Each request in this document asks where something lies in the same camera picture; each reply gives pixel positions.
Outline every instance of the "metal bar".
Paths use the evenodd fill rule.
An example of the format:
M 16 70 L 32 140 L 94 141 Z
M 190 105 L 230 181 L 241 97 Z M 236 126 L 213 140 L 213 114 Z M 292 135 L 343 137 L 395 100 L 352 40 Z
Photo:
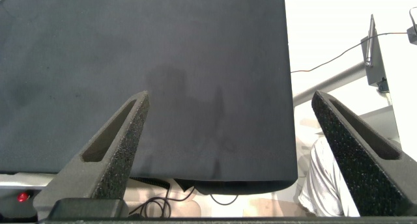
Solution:
M 356 81 L 361 77 L 366 76 L 365 63 L 361 61 L 360 63 L 350 67 L 349 69 L 341 72 L 340 74 L 327 79 L 326 81 L 315 85 L 314 87 L 297 94 L 293 98 L 294 107 L 303 104 L 307 101 L 310 101 L 313 98 L 313 95 L 316 91 L 330 92 L 334 89 L 342 87 L 352 81 Z

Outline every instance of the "gray machine part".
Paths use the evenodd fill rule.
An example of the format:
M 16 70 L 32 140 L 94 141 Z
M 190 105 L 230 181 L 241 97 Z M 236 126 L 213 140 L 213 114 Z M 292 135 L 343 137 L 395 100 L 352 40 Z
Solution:
M 333 96 L 311 104 L 360 215 L 417 215 L 417 162 Z
M 364 61 L 366 60 L 367 43 L 365 41 L 367 38 L 368 37 L 361 39 L 361 42 L 363 42 L 362 54 L 364 55 Z M 381 92 L 386 92 L 388 84 L 384 83 L 386 82 L 386 74 L 384 62 L 382 61 L 381 47 L 379 46 L 379 40 L 377 36 L 373 38 L 372 63 L 372 66 L 365 67 L 367 83 L 371 86 L 378 87 Z
M 64 198 L 123 198 L 148 108 L 148 94 L 141 92 L 116 111 L 35 197 L 38 219 Z

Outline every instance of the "red led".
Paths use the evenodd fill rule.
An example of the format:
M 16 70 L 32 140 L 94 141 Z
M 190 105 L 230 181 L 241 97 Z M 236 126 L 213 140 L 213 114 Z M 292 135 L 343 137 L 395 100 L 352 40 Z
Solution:
M 19 202 L 25 202 L 30 198 L 30 195 L 28 195 L 26 192 L 22 192 L 18 195 L 18 201 Z

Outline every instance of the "black cable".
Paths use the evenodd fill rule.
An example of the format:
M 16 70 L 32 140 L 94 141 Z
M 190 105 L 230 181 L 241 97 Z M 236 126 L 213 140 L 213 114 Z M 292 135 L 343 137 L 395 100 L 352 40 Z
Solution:
M 211 196 L 211 199 L 213 199 L 213 201 L 214 202 L 216 202 L 216 203 L 218 203 L 218 204 L 220 204 L 220 205 L 224 205 L 224 206 L 227 206 L 227 205 L 230 205 L 230 204 L 233 204 L 233 202 L 235 202 L 236 200 L 237 200 L 237 197 L 239 197 L 238 195 L 235 197 L 235 199 L 234 200 L 232 200 L 230 203 L 227 203 L 227 204 L 223 204 L 223 203 L 220 203 L 220 202 L 218 202 L 214 197 L 213 197 L 213 195 L 210 195 Z
M 153 198 L 150 198 L 145 203 L 139 205 L 138 207 L 136 207 L 135 209 L 133 209 L 131 212 L 129 212 L 129 215 L 131 215 L 134 212 L 136 212 L 136 210 L 141 209 L 139 211 L 139 214 L 142 215 L 142 216 L 144 216 L 144 217 L 148 217 L 148 213 L 147 213 L 147 207 L 148 207 L 148 205 L 150 203 L 156 203 L 161 208 L 161 211 L 162 211 L 161 217 L 165 217 L 165 209 L 164 209 L 165 206 L 168 207 L 168 210 L 169 210 L 167 217 L 171 217 L 171 205 L 170 205 L 170 203 L 168 201 L 175 201 L 175 202 L 185 201 L 186 199 L 188 199 L 190 197 L 190 195 L 194 192 L 194 190 L 195 190 L 195 188 L 193 188 L 193 190 L 185 198 L 183 198 L 183 199 L 168 198 L 168 192 L 169 191 L 167 191 L 167 194 L 166 194 L 165 198 L 164 197 L 153 197 Z M 158 201 L 163 201 L 164 202 L 164 207 L 162 207 L 162 205 Z
M 417 27 L 416 27 L 416 22 L 414 22 L 414 18 L 412 17 L 412 14 L 411 14 L 411 10 L 412 10 L 412 9 L 414 9 L 414 8 L 417 8 L 417 7 L 412 7 L 412 8 L 410 8 L 410 10 L 409 10 L 409 14 L 410 14 L 411 22 L 412 22 L 412 27 L 414 28 L 414 32 L 416 32 L 416 35 L 417 35 Z
M 335 58 L 333 58 L 333 59 L 331 59 L 331 60 L 329 60 L 329 61 L 327 61 L 327 62 L 325 62 L 325 63 L 323 63 L 323 64 L 320 64 L 319 66 L 316 66 L 316 67 L 312 68 L 311 70 L 297 70 L 297 71 L 292 71 L 291 73 L 293 74 L 293 73 L 296 73 L 296 72 L 311 72 L 311 71 L 313 71 L 313 70 L 314 70 L 314 69 L 316 69 L 316 68 L 320 68 L 321 66 L 323 66 L 323 65 L 325 65 L 325 64 L 328 64 L 328 63 L 330 63 L 330 62 L 334 61 L 335 59 L 337 59 L 337 58 L 341 57 L 342 55 L 344 55 L 344 54 L 345 54 L 345 53 L 347 53 L 348 51 L 352 50 L 353 48 L 355 48 L 355 47 L 357 47 L 357 46 L 359 46 L 359 45 L 361 45 L 361 44 L 363 44 L 364 42 L 368 41 L 368 40 L 369 40 L 369 39 L 371 39 L 371 38 L 375 38 L 375 37 L 377 37 L 377 36 L 381 36 L 381 35 L 406 35 L 406 34 L 407 34 L 407 33 L 402 33 L 402 32 L 400 32 L 400 33 L 382 33 L 382 34 L 379 34 L 379 35 L 375 35 L 375 36 L 369 37 L 369 38 L 365 39 L 363 42 L 361 42 L 361 43 L 359 43 L 359 44 L 357 44 L 357 45 L 355 45 L 355 46 L 353 46 L 353 47 L 351 47 L 351 48 L 347 49 L 346 51 L 344 51 L 342 54 L 338 55 L 337 57 L 335 57 Z

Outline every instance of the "white wall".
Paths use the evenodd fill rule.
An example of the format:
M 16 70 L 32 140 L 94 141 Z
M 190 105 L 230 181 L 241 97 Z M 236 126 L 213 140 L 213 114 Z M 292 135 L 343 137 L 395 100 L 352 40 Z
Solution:
M 378 33 L 405 32 L 412 25 L 409 9 L 417 6 L 417 0 L 285 0 L 285 2 L 291 71 L 313 68 L 359 43 L 360 39 L 367 36 L 371 14 L 375 16 Z M 407 39 L 406 35 L 387 36 Z M 390 55 L 398 56 L 401 60 L 401 49 L 401 47 L 397 48 L 394 52 L 391 49 Z M 361 60 L 362 50 L 357 47 L 338 60 L 315 71 L 292 74 L 293 95 L 340 73 Z M 410 69 L 415 66 L 409 63 L 405 65 L 410 65 Z M 375 87 L 367 85 L 366 77 L 331 94 L 357 114 L 388 105 L 387 99 L 379 95 Z M 395 98 L 397 98 L 397 103 L 400 103 L 398 96 L 401 94 L 406 93 L 392 92 L 394 110 Z M 315 118 L 310 105 L 311 102 L 308 102 L 295 109 L 296 129 L 300 122 Z

